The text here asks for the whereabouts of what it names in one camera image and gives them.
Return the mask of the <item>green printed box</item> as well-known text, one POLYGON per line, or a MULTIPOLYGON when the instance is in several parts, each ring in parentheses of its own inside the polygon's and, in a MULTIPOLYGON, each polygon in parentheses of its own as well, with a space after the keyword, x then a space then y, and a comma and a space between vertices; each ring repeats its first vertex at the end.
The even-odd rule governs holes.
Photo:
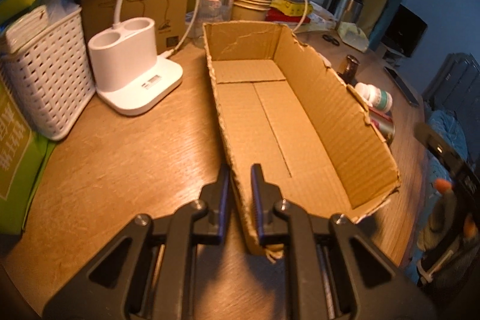
POLYGON ((56 144, 32 130, 4 84, 0 113, 1 233, 20 235, 56 144))

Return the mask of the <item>red book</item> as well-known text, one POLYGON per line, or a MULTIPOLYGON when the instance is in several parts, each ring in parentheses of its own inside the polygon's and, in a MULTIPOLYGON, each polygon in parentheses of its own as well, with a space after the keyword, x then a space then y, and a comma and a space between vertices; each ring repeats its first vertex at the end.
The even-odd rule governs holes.
POLYGON ((280 10, 271 8, 267 15, 265 16, 265 20, 268 22, 281 22, 281 23, 289 23, 296 25, 300 22, 302 16, 291 16, 285 15, 280 10))

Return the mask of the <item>stack of paper cups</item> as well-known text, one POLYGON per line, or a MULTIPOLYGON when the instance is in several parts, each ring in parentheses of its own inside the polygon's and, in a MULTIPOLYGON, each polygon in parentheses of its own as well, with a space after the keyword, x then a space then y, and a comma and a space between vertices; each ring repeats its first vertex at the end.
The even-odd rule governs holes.
POLYGON ((233 0, 231 20, 265 21, 272 0, 233 0))

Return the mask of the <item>white desk lamp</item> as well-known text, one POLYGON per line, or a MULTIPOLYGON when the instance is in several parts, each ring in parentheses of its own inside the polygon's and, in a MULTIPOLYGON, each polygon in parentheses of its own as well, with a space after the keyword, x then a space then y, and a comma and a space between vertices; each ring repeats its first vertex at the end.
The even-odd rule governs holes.
POLYGON ((137 116, 156 106, 182 82, 182 66, 157 54, 155 21, 120 20, 116 0, 113 24, 88 42, 97 95, 121 115, 137 116))

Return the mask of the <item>clear plastic jar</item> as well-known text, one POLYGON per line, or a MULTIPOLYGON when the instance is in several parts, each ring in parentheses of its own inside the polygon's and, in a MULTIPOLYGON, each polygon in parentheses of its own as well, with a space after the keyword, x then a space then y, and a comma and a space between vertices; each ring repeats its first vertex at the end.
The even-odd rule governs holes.
POLYGON ((197 16, 187 37, 201 37, 204 23, 230 21, 232 8, 233 0, 200 0, 197 16))

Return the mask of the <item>steel thermos cup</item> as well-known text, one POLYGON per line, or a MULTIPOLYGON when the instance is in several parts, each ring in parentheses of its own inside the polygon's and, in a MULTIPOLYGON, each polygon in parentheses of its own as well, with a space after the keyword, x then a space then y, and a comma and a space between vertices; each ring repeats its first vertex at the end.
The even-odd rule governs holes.
POLYGON ((357 23, 363 8, 362 0, 339 0, 334 18, 336 28, 340 23, 357 23))

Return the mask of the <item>red can yellow lid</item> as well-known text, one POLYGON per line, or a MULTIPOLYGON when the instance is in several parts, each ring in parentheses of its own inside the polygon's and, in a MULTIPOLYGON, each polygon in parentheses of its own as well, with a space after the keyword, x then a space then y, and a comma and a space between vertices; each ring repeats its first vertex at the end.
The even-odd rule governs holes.
POLYGON ((391 116, 370 107, 368 115, 373 125, 382 134, 388 146, 390 146, 395 137, 395 124, 391 116))

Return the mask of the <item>black monitor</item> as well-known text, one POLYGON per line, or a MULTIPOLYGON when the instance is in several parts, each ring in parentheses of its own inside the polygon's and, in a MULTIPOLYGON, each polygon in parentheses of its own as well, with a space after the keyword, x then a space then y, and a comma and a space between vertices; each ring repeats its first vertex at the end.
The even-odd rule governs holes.
POLYGON ((420 16, 400 4, 381 43, 386 48, 410 58, 427 28, 428 24, 420 16))

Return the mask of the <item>brown glass bottle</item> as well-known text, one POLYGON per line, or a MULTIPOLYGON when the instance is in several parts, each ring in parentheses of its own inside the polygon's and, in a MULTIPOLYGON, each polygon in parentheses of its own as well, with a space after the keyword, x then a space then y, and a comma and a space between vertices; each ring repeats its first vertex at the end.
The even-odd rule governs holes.
POLYGON ((348 54, 338 69, 337 74, 347 85, 351 85, 355 79, 359 65, 360 61, 355 56, 348 54))

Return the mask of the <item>pale yellow tissue pack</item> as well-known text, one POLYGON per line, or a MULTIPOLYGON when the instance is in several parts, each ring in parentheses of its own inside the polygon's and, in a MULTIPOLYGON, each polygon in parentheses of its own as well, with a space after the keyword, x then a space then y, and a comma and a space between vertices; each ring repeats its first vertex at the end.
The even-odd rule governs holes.
POLYGON ((337 27, 337 34, 344 44, 361 53, 367 51, 369 46, 368 37, 355 23, 341 22, 337 27))

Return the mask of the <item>yellow packet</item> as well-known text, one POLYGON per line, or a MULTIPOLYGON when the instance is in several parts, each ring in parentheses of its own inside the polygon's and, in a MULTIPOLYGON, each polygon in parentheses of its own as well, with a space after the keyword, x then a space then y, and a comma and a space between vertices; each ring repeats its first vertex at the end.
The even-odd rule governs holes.
POLYGON ((272 0, 271 7, 279 10, 284 15, 301 17, 306 11, 309 15, 313 11, 312 4, 304 0, 272 0))

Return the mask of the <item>cardboard box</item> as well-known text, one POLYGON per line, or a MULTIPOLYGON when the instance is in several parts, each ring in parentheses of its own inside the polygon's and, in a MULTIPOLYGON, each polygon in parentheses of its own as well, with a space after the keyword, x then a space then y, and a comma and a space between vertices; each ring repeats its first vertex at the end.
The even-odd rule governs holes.
POLYGON ((354 222, 401 184, 385 138, 360 95, 284 24, 206 23, 204 48, 234 196, 250 253, 278 259, 256 231, 251 168, 312 214, 354 222))

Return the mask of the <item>white woven plastic basket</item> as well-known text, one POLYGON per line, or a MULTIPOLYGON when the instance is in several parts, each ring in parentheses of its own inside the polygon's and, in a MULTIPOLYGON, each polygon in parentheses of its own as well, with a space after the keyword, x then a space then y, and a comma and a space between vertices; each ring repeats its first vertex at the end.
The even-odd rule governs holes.
POLYGON ((1 56, 1 76, 37 130, 63 140, 95 95, 81 8, 40 32, 14 54, 1 56))

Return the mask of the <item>white medicine bottle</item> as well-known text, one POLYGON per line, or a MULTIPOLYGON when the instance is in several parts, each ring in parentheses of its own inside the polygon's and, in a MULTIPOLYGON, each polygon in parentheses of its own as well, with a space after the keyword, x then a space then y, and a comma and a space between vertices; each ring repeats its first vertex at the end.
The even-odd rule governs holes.
POLYGON ((364 99, 364 101, 374 109, 387 113, 393 106, 393 98, 390 93, 374 85, 357 83, 355 91, 364 99))

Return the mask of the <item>black scissors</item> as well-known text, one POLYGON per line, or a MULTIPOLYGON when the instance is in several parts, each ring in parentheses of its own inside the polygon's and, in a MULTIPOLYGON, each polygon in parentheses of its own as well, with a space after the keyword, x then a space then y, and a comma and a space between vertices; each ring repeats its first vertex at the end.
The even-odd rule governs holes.
POLYGON ((326 42, 329 42, 330 44, 332 44, 334 46, 339 46, 339 41, 335 37, 333 37, 329 34, 323 34, 322 38, 323 38, 323 40, 325 40, 326 42))

